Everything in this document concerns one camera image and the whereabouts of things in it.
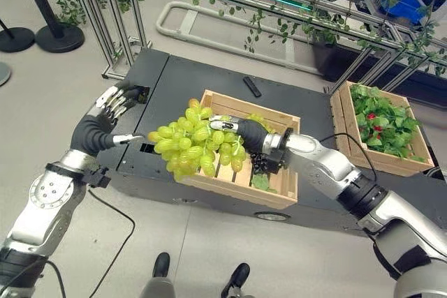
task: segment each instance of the gray floor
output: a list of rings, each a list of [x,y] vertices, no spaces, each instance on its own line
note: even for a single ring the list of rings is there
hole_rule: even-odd
[[[157,34],[154,21],[166,1],[144,3],[147,35],[156,49],[322,91],[325,82],[317,76]],[[0,4],[1,18],[7,23],[34,31],[44,25],[32,0],[0,0]],[[99,75],[105,62],[91,29],[87,26],[84,31],[85,44],[68,54],[48,54],[37,46],[18,54],[0,54],[0,61],[13,69],[12,78],[0,87],[0,239],[25,205],[33,178],[47,162],[61,156],[74,125],[113,83]],[[437,127],[432,127],[433,142],[445,153],[445,129]],[[368,239],[130,198],[112,187],[97,194],[137,223],[135,235],[97,297],[137,297],[161,251],[171,254],[170,277],[178,297],[218,297],[240,262],[251,265],[246,289],[257,297],[393,295],[393,281],[376,261]],[[69,297],[88,297],[129,230],[128,222],[86,197],[52,257]],[[46,269],[39,280],[35,297],[60,297],[51,270]]]

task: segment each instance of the grape bunch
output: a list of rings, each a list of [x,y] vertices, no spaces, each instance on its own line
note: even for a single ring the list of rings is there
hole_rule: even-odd
[[[199,168],[214,177],[216,152],[220,154],[220,164],[231,164],[233,171],[241,171],[246,158],[244,140],[234,133],[213,130],[208,120],[212,109],[201,107],[197,99],[191,98],[188,106],[184,117],[147,136],[156,143],[154,150],[167,162],[166,169],[174,174],[175,181],[194,175]]]
[[[275,130],[272,127],[270,127],[269,124],[267,123],[267,121],[259,114],[256,114],[256,113],[250,114],[247,117],[247,119],[260,123],[266,129],[267,132],[269,132],[271,134],[275,133]]]

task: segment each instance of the wooden crate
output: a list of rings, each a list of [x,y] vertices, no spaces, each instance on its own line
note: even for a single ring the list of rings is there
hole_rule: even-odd
[[[354,83],[352,82],[345,82],[330,98],[335,132],[346,132],[361,143],[376,170],[408,177],[420,171],[434,167],[432,158],[419,127],[417,127],[416,131],[414,132],[413,139],[410,142],[410,147],[414,151],[415,155],[423,157],[425,162],[418,162],[409,158],[399,158],[394,155],[373,151],[368,149],[365,143],[361,142],[354,104],[349,89],[353,84]],[[390,99],[394,106],[409,107],[408,100],[405,97],[385,91],[380,91],[380,95],[384,98]],[[406,110],[408,116],[414,118],[411,108],[407,108]],[[346,136],[337,136],[336,141],[338,150],[345,154],[352,164],[359,165],[360,167],[370,167],[362,151],[353,140],[348,139]]]
[[[246,118],[252,113],[259,114],[278,133],[284,133],[288,127],[292,127],[296,133],[300,132],[299,117],[247,103],[213,91],[205,90],[201,104],[203,107],[212,108],[215,114],[228,114],[240,118]],[[270,174],[270,187],[277,191],[277,193],[271,193],[250,185],[252,169],[250,158],[245,160],[242,171],[238,173],[234,173],[230,165],[220,165],[218,154],[214,164],[217,167],[214,178],[207,177],[203,172],[200,172],[194,176],[185,177],[182,183],[237,199],[248,200],[255,204],[266,205],[274,209],[285,209],[298,201],[298,174],[289,169],[280,169],[278,174]]]

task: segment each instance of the robotic hand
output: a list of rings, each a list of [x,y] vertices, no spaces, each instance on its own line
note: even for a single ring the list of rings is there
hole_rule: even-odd
[[[380,263],[397,280],[395,297],[447,297],[447,235],[406,200],[313,137],[291,128],[283,136],[269,134],[252,120],[220,118],[212,117],[210,126],[237,133],[248,151],[266,154],[269,172],[289,166],[358,219]]]
[[[32,296],[87,185],[108,185],[107,168],[96,162],[98,152],[145,137],[110,132],[125,111],[145,103],[148,93],[148,88],[131,86],[129,81],[110,87],[76,126],[70,149],[60,161],[48,163],[32,183],[28,203],[0,250],[0,298]]]

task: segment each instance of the foot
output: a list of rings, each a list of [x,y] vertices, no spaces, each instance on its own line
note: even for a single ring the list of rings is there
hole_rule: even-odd
[[[155,260],[152,277],[167,277],[169,272],[170,256],[168,253],[161,253]]]
[[[231,288],[241,288],[250,275],[250,266],[247,263],[241,263],[230,277],[228,284],[222,290],[221,298],[227,298]]]

